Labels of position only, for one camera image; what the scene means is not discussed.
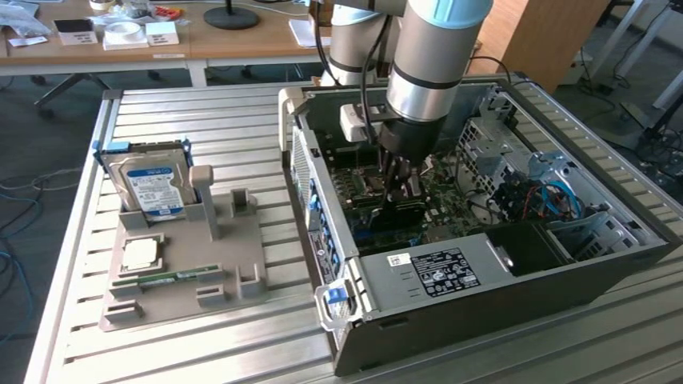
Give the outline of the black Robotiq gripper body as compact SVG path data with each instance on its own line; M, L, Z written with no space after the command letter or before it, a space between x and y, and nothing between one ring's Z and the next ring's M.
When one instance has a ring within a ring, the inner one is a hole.
M384 150L410 162L421 162L430 154L444 119L417 122L405 118L381 124L377 141Z

